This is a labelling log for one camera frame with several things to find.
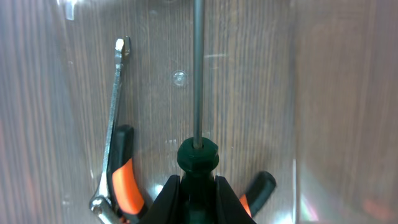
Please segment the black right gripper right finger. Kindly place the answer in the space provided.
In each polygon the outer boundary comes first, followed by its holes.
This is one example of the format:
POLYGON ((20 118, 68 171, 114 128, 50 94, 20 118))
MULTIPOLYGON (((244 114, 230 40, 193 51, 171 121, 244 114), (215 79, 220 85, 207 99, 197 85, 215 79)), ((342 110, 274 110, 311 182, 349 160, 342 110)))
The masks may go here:
POLYGON ((228 181, 222 176, 216 176, 215 182, 217 223, 256 224, 256 222, 245 211, 244 207, 233 192, 228 181))

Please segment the green handled screwdriver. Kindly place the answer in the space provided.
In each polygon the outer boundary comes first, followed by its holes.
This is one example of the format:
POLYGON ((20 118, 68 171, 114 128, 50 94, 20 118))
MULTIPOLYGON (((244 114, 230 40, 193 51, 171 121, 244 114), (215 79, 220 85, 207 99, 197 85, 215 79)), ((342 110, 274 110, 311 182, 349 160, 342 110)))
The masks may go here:
POLYGON ((216 147, 203 139, 203 64, 205 2, 193 2, 193 136, 178 149, 177 162, 185 172, 181 183, 182 223, 215 223, 216 147))

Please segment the orange black needle-nose pliers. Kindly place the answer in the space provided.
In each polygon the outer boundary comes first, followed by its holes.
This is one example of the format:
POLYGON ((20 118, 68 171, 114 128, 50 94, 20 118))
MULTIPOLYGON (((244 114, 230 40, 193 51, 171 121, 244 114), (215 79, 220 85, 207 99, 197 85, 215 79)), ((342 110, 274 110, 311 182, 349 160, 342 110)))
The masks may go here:
MULTIPOLYGON (((129 223, 139 223, 150 207, 145 204, 144 198, 136 184, 133 171, 134 130, 131 126, 118 127, 113 134, 111 154, 109 158, 108 178, 112 196, 119 209, 129 223)), ((238 197, 247 214, 253 219, 257 212, 265 205, 277 187, 275 178, 266 171, 261 171, 253 180, 246 193, 238 197)), ((179 222, 182 223, 181 193, 179 186, 179 222)), ((214 202, 216 199, 216 182, 214 202)))

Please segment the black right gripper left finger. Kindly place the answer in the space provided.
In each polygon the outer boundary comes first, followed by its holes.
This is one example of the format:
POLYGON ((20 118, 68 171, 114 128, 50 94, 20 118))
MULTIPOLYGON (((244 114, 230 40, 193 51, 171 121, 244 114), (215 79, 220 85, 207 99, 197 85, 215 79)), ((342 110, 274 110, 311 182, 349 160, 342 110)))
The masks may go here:
POLYGON ((139 224, 178 224, 180 176, 171 175, 139 224))

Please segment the silver socket wrench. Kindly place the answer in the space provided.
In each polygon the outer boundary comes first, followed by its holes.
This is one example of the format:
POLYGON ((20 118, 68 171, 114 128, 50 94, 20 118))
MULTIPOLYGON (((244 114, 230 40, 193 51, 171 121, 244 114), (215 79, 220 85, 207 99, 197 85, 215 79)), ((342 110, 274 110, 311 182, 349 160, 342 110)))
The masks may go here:
POLYGON ((119 99, 121 94, 121 85, 123 82, 122 70, 131 51, 130 37, 124 36, 118 38, 114 47, 114 83, 109 107, 109 121, 106 130, 104 156, 102 163, 102 172, 99 178, 97 189, 90 199, 89 208, 92 213, 99 218, 101 223, 117 224, 121 223, 120 218, 115 211, 115 204, 109 188, 110 178, 108 178, 109 158, 111 154, 111 144, 113 133, 118 122, 119 99))

